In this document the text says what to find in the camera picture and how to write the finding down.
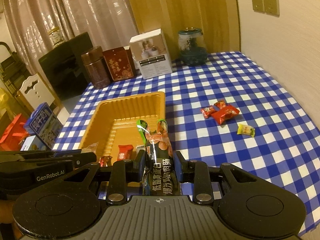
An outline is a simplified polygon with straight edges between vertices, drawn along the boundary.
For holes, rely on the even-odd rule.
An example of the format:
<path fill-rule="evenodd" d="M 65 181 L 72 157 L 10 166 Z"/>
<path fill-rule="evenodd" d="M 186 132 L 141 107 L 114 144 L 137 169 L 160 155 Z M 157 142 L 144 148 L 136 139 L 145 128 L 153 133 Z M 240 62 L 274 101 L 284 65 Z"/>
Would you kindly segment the left hand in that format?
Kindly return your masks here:
<path fill-rule="evenodd" d="M 14 205 L 13 200 L 1 200 L 0 201 L 0 223 L 10 224 L 13 229 L 13 234 L 15 239 L 20 239 L 23 235 L 20 232 L 17 224 L 14 221 L 12 215 L 12 208 Z"/>

